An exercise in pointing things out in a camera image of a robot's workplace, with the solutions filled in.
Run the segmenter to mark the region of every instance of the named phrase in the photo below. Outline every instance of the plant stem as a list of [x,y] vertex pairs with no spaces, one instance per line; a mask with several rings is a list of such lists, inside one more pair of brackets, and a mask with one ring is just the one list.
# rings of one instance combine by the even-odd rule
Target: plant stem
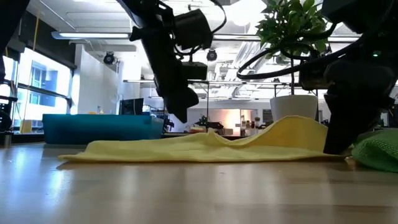
[[[291,67],[294,66],[294,60],[293,59],[290,59],[290,66]],[[292,83],[291,83],[290,89],[291,89],[292,95],[294,95],[294,72],[292,72],[291,75],[292,75]]]

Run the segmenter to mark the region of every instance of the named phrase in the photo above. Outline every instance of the green leaves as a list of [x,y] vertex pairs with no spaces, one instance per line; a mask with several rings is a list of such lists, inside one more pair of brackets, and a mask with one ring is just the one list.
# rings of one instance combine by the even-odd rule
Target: green leaves
[[[265,18],[259,21],[257,35],[261,46],[281,47],[284,43],[300,42],[313,46],[320,52],[326,50],[327,40],[298,39],[297,34],[320,34],[326,29],[326,20],[315,5],[315,0],[268,0],[262,11]],[[308,55],[308,48],[289,49],[294,55]],[[273,57],[279,50],[270,52],[266,58]]]
[[276,5],[276,1],[275,0],[268,0],[268,5],[275,6]]
[[308,12],[314,4],[315,4],[315,0],[305,0],[305,2],[303,4],[304,12]]
[[328,40],[318,40],[314,43],[315,48],[319,51],[319,52],[325,52],[327,49],[326,43],[328,42]]

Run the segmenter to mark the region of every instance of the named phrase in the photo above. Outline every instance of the window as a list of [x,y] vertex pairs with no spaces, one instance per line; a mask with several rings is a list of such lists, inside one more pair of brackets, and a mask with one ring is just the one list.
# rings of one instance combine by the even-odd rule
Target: window
[[21,120],[25,119],[25,121],[32,121],[32,131],[41,132],[43,114],[66,114],[67,107],[67,101],[64,98],[18,88],[14,127],[20,127]]
[[[10,96],[10,87],[7,85],[0,85],[0,96]],[[0,103],[7,104],[8,100],[0,100]]]
[[13,80],[17,74],[18,62],[11,58],[2,57],[4,60],[4,66],[6,67],[6,80]]
[[68,67],[25,49],[21,54],[18,102],[14,107],[16,130],[24,120],[27,126],[31,124],[32,132],[42,132],[43,114],[66,114],[71,79],[72,71]]
[[19,83],[67,96],[72,71],[31,49],[21,54]]

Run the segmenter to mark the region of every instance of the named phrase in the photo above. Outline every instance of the white pot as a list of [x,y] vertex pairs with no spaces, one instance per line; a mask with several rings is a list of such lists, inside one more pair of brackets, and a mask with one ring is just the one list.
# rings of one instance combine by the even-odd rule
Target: white pot
[[286,116],[299,115],[315,119],[318,98],[311,95],[278,96],[271,99],[272,118],[278,121]]

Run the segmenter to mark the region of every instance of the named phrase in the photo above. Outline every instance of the wooden tabletop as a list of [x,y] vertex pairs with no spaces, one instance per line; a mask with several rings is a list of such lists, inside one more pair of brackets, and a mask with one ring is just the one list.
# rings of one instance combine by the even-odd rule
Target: wooden tabletop
[[398,174],[345,162],[69,164],[0,149],[0,223],[398,223]]

